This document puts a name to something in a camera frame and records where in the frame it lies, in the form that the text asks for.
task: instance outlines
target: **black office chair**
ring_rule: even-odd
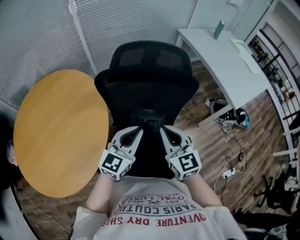
[[[95,78],[113,125],[121,130],[141,126],[143,138],[128,175],[174,177],[167,167],[159,134],[173,125],[185,103],[199,87],[188,55],[180,48],[156,41],[126,43],[115,51],[110,67]]]
[[[275,180],[273,188],[271,188],[273,178],[270,178],[269,183],[266,180],[266,177],[263,175],[265,190],[259,194],[254,194],[254,197],[263,195],[261,203],[257,204],[257,207],[260,208],[264,201],[267,199],[267,205],[269,208],[277,209],[282,208],[287,213],[290,213],[292,203],[295,199],[295,193],[297,191],[285,191],[285,174],[281,173],[279,178]]]

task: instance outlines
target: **white desk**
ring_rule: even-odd
[[[230,39],[236,39],[232,33],[222,31],[218,40],[215,40],[212,30],[179,29],[178,32],[179,37],[209,70],[228,101],[226,107],[198,123],[199,127],[204,127],[208,122],[233,108],[242,107],[270,87],[265,74],[263,72],[252,74],[230,44]],[[182,41],[177,41],[176,45],[181,47]]]

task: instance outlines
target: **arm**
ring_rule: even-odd
[[[86,208],[98,213],[109,213],[110,199],[114,180],[104,174],[100,174],[88,200]]]
[[[292,207],[291,207],[291,215],[293,215],[296,211],[297,211],[297,204],[299,201],[299,197],[300,197],[300,192],[297,193],[293,203],[292,203]]]
[[[86,202],[86,208],[77,209],[71,240],[92,240],[101,225],[107,221],[113,185],[113,179],[100,174]]]
[[[184,180],[193,200],[202,207],[222,206],[217,194],[207,185],[203,178],[196,174]]]

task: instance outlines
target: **wooden tabletop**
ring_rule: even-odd
[[[91,77],[54,72],[27,94],[14,129],[20,170],[40,193],[66,197],[95,174],[107,144],[108,111]]]

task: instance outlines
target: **desk leg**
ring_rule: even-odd
[[[182,37],[181,37],[180,34],[179,34],[179,35],[178,35],[178,38],[177,38],[177,41],[176,41],[176,43],[175,43],[175,45],[176,45],[177,47],[181,47],[182,44],[183,44],[183,39],[182,39]]]
[[[232,109],[233,109],[233,107],[231,107],[230,104],[226,105],[225,107],[223,107],[219,111],[215,112],[213,115],[211,115],[208,118],[204,119],[203,121],[199,122],[198,127],[200,127],[200,128],[205,127],[208,123],[210,123],[211,121],[213,121],[217,117],[223,115],[224,113],[226,113],[226,112],[228,112]]]

